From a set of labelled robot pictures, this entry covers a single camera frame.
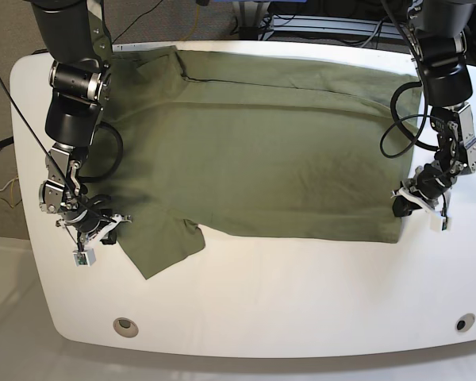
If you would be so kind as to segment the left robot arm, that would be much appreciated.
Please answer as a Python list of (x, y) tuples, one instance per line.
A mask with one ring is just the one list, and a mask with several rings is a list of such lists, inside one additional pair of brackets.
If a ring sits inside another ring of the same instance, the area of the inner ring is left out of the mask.
[[(475, 6), (475, 1), (414, 1), (407, 9), (407, 28), (399, 33), (409, 44), (420, 80), (400, 86), (393, 93), (390, 109), (394, 126), (409, 144), (432, 151), (434, 159), (418, 167), (414, 176), (394, 191), (395, 217), (407, 217), (415, 210), (432, 212), (441, 203), (440, 216), (447, 221), (451, 187), (459, 176), (476, 172), (476, 136), (468, 102), (473, 88), (464, 34)], [(422, 88), (425, 100), (420, 117), (436, 132), (436, 146), (420, 142), (418, 134), (408, 131), (397, 114), (398, 98), (416, 85)]]

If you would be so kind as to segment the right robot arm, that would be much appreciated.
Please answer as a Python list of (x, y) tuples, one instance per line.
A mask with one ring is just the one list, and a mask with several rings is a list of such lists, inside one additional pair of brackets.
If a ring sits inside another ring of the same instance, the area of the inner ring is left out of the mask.
[[(126, 220), (106, 208), (108, 195), (86, 195), (87, 184), (108, 179), (123, 157), (121, 135), (102, 121), (112, 75), (111, 36), (102, 1), (33, 1), (31, 7), (53, 58), (45, 132), (54, 145), (46, 157), (48, 179), (40, 188), (40, 207), (59, 215), (63, 228), (77, 232), (75, 252), (82, 256), (95, 242), (114, 244), (114, 229)], [(94, 134), (100, 129), (114, 136), (115, 160), (101, 175), (82, 176)]]

